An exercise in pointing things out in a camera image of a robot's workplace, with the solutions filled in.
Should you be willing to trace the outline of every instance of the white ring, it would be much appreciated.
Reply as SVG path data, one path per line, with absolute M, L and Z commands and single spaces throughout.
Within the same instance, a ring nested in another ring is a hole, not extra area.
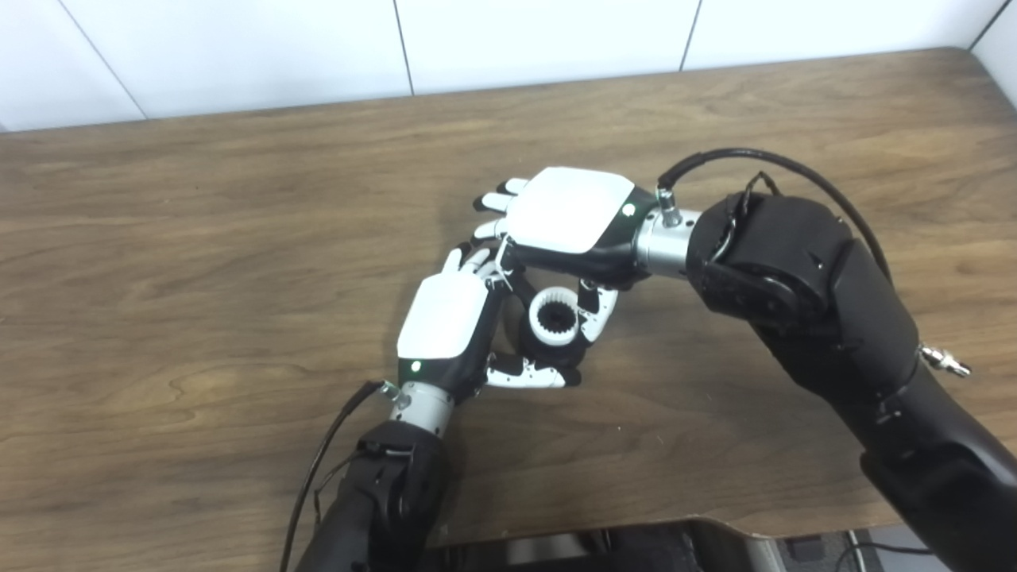
M 549 302 L 561 302 L 572 308 L 573 314 L 576 318 L 573 322 L 572 328 L 565 330 L 564 332 L 551 332 L 547 328 L 544 328 L 544 326 L 540 323 L 540 320 L 537 318 L 537 312 Z M 560 347 L 567 345 L 576 339 L 576 334 L 579 332 L 578 310 L 579 295 L 577 295 L 576 292 L 561 286 L 551 286 L 550 288 L 545 288 L 534 296 L 533 301 L 530 303 L 530 329 L 533 330 L 533 334 L 538 340 L 549 346 Z

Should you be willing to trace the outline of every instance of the black arm segment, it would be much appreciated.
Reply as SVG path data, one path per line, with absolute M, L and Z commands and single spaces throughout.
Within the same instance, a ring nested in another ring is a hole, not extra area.
M 1017 459 L 936 382 L 861 242 L 804 203 L 754 199 L 717 261 L 729 209 L 704 213 L 690 282 L 711 309 L 752 323 L 791 379 L 833 407 L 865 449 L 865 475 L 947 566 L 1017 571 Z
M 297 572 L 404 572 L 420 558 L 448 479 L 441 440 L 385 421 L 357 453 Z

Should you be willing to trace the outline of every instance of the wood grain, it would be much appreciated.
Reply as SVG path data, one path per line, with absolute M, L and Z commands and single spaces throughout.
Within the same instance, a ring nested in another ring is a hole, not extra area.
M 649 185 L 721 146 L 850 195 L 923 338 L 976 367 L 941 380 L 1017 450 L 1017 115 L 965 52 L 6 133 L 4 568 L 274 569 L 310 453 L 356 385 L 393 374 L 416 284 L 484 219 L 476 195 L 547 165 Z M 680 202 L 758 167 L 704 168 Z M 680 282 L 622 296 L 584 370 L 457 412 L 436 544 L 896 520 L 833 413 Z M 385 413 L 366 404 L 336 455 Z

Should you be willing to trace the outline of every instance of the robotic hand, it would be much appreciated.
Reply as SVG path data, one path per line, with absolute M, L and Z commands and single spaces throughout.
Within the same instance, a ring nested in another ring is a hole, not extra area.
M 869 248 L 826 207 L 782 195 L 763 172 L 703 213 L 676 209 L 677 180 L 727 158 L 807 178 Z M 772 195 L 753 192 L 759 180 Z M 502 241 L 496 272 L 510 284 L 525 266 L 599 291 L 651 274 L 687 279 L 707 307 L 749 322 L 791 379 L 833 407 L 864 446 L 863 472 L 948 566 L 1017 570 L 1017 459 L 922 363 L 970 374 L 919 342 L 875 235 L 821 175 L 771 153 L 724 149 L 678 162 L 654 194 L 619 175 L 557 167 L 512 179 L 474 207 L 504 215 L 474 239 Z
M 574 370 L 491 352 L 510 289 L 489 249 L 469 251 L 469 244 L 460 245 L 441 272 L 421 282 L 397 344 L 399 386 L 380 388 L 395 404 L 388 421 L 360 438 L 298 572 L 411 569 L 444 493 L 448 462 L 441 437 L 454 407 L 484 385 L 573 384 Z M 284 554 L 285 572 L 289 550 Z

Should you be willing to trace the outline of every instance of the cable connector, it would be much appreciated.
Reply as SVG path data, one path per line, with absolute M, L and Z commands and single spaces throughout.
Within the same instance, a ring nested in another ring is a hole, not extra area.
M 669 188 L 657 188 L 657 205 L 660 206 L 660 216 L 666 228 L 674 228 L 681 224 L 681 213 L 674 202 L 674 191 Z
M 406 409 L 410 406 L 410 396 L 403 393 L 403 390 L 399 389 L 399 386 L 387 380 L 378 388 L 378 393 L 388 401 L 395 403 L 396 407 L 400 409 Z
M 921 352 L 921 357 L 925 358 L 933 369 L 944 369 L 958 378 L 966 378 L 971 375 L 971 367 L 957 361 L 953 354 L 945 349 L 921 344 L 918 346 L 918 350 Z

